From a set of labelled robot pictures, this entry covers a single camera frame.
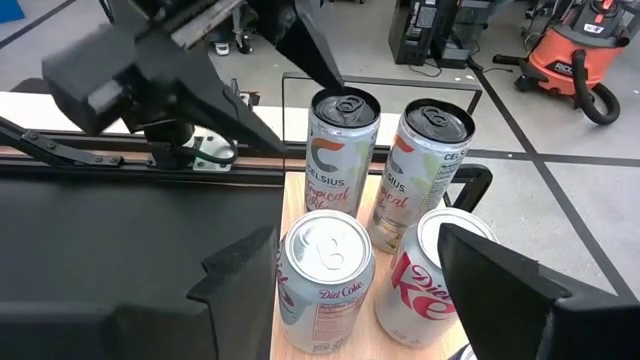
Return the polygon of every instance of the diet coke logo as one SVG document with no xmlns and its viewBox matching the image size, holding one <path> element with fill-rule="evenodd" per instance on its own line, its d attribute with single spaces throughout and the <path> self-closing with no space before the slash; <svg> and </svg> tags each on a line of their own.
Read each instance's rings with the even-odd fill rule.
<svg viewBox="0 0 640 360">
<path fill-rule="evenodd" d="M 418 315 L 429 320 L 445 320 L 456 311 L 451 296 L 442 285 L 433 284 L 433 277 L 420 265 L 411 263 L 405 252 L 399 257 L 393 273 L 391 285 L 400 290 L 402 302 Z"/>
<path fill-rule="evenodd" d="M 341 297 L 349 296 L 355 293 L 356 291 L 362 289 L 363 286 L 364 286 L 364 283 L 361 281 L 358 283 L 351 284 L 349 286 L 345 286 L 342 288 L 342 290 L 333 291 L 333 290 L 322 289 L 320 290 L 320 298 L 321 299 L 340 299 Z"/>
<path fill-rule="evenodd" d="M 289 296 L 283 286 L 287 283 L 289 277 L 282 273 L 282 263 L 280 262 L 280 256 L 282 255 L 282 252 L 280 251 L 280 245 L 281 243 L 278 244 L 278 253 L 276 255 L 276 278 L 278 281 L 278 294 L 280 296 L 281 302 L 284 302 L 288 306 L 295 306 L 295 304 L 293 303 L 293 299 L 291 299 L 291 296 Z"/>
</svg>

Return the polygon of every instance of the silver can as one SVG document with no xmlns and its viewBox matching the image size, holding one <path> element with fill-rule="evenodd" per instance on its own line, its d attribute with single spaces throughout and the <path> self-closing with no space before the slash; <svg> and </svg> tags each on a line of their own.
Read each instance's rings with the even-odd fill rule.
<svg viewBox="0 0 640 360">
<path fill-rule="evenodd" d="M 335 210 L 300 217 L 280 243 L 280 316 L 288 339 L 308 353 L 339 349 L 351 335 L 373 281 L 375 257 L 364 227 Z"/>
<path fill-rule="evenodd" d="M 476 354 L 473 352 L 473 348 L 471 348 L 471 345 L 467 345 L 464 348 L 464 350 L 460 354 L 459 360 L 478 360 Z"/>
<path fill-rule="evenodd" d="M 420 99 L 407 106 L 367 224 L 373 245 L 395 252 L 407 227 L 438 206 L 474 132 L 471 116 L 453 104 Z"/>
<path fill-rule="evenodd" d="M 382 328 L 408 346 L 429 345 L 458 320 L 438 256 L 442 223 L 496 241 L 482 220 L 456 208 L 432 210 L 407 229 L 380 286 L 375 311 Z"/>
<path fill-rule="evenodd" d="M 346 87 L 322 90 L 311 102 L 307 141 L 307 211 L 358 212 L 380 128 L 380 104 L 369 93 Z"/>
</svg>

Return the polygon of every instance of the vacuum hose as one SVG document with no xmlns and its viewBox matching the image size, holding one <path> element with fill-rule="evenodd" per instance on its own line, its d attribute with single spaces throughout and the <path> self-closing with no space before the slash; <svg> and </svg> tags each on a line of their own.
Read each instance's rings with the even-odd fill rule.
<svg viewBox="0 0 640 360">
<path fill-rule="evenodd" d="M 602 114 L 593 103 L 589 88 L 587 87 L 587 69 L 584 67 L 585 52 L 576 50 L 571 54 L 573 70 L 573 86 L 576 90 L 576 104 L 584 111 L 585 115 L 596 124 L 609 125 L 618 120 L 620 116 L 620 103 L 616 96 L 601 83 L 593 87 L 596 93 L 607 106 L 607 114 Z"/>
</svg>

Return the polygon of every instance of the can lid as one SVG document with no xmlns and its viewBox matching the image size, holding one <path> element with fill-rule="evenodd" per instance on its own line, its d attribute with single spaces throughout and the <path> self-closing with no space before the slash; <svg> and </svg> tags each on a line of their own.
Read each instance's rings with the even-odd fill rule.
<svg viewBox="0 0 640 360">
<path fill-rule="evenodd" d="M 473 135 L 471 116 L 459 107 L 432 99 L 420 99 L 407 106 L 406 119 L 418 134 L 442 143 L 460 143 Z"/>
<path fill-rule="evenodd" d="M 440 225 L 443 223 L 458 225 L 472 233 L 497 242 L 496 235 L 489 226 L 473 214 L 452 207 L 431 210 L 420 219 L 417 231 L 422 251 L 439 268 L 441 266 L 440 256 L 438 256 L 438 235 Z"/>
<path fill-rule="evenodd" d="M 315 210 L 300 217 L 285 238 L 291 265 L 305 278 L 341 284 L 360 275 L 371 257 L 364 227 L 336 210 Z"/>
<path fill-rule="evenodd" d="M 369 93 L 345 87 L 344 91 L 325 89 L 312 100 L 313 112 L 322 121 L 340 128 L 360 128 L 380 117 L 380 104 Z"/>
</svg>

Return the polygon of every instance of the wooden surface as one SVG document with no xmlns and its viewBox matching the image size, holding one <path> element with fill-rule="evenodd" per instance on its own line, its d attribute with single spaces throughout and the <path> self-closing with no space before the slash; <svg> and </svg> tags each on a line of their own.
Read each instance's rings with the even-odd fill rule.
<svg viewBox="0 0 640 360">
<path fill-rule="evenodd" d="M 380 183 L 379 176 L 367 179 L 358 220 L 366 224 Z M 293 222 L 304 214 L 304 173 L 288 173 L 285 184 L 282 211 L 282 235 Z M 424 349 L 413 349 L 390 338 L 380 327 L 373 310 L 373 300 L 384 276 L 387 275 L 391 255 L 376 250 L 376 273 L 373 284 L 358 315 L 349 341 L 337 352 L 323 355 L 306 354 L 287 340 L 282 330 L 278 297 L 273 314 L 272 360 L 441 360 L 448 359 L 467 343 L 462 326 L 458 322 L 440 341 Z"/>
</svg>

